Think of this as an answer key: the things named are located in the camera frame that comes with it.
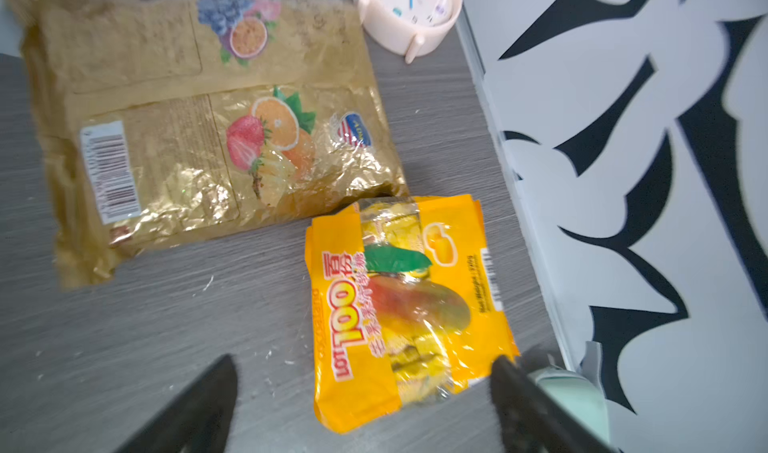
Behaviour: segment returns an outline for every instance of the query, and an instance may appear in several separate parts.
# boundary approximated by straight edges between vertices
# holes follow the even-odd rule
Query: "snack bag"
[[[65,286],[175,247],[407,194],[340,0],[8,0],[26,26]]]
[[[315,413],[345,433],[519,355],[470,196],[361,200],[312,220]]]

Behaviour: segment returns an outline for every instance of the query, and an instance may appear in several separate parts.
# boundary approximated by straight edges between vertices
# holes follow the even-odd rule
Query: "table surface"
[[[517,343],[556,350],[456,32],[411,66],[368,47],[412,192],[482,201]],[[25,68],[3,55],[0,198],[0,451],[112,451],[226,352],[240,374],[230,452],[502,450],[487,381],[348,435],[321,426],[309,220],[140,255],[106,285],[63,292]]]

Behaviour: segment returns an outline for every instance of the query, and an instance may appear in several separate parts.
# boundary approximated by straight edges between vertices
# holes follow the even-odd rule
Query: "white barcode label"
[[[80,143],[101,222],[139,216],[141,205],[130,172],[123,122],[86,126],[80,130]]]
[[[491,291],[493,307],[496,308],[497,312],[503,312],[502,294],[496,285],[496,272],[493,269],[493,261],[491,261],[491,253],[488,252],[488,248],[480,248],[480,258],[482,259],[482,267],[485,269],[485,277],[488,278],[488,289]]]

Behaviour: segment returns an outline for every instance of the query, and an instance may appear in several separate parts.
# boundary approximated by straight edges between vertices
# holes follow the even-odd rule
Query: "transparent plastic window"
[[[470,196],[361,200],[312,222],[306,261],[316,413],[334,431],[447,398],[517,354]]]

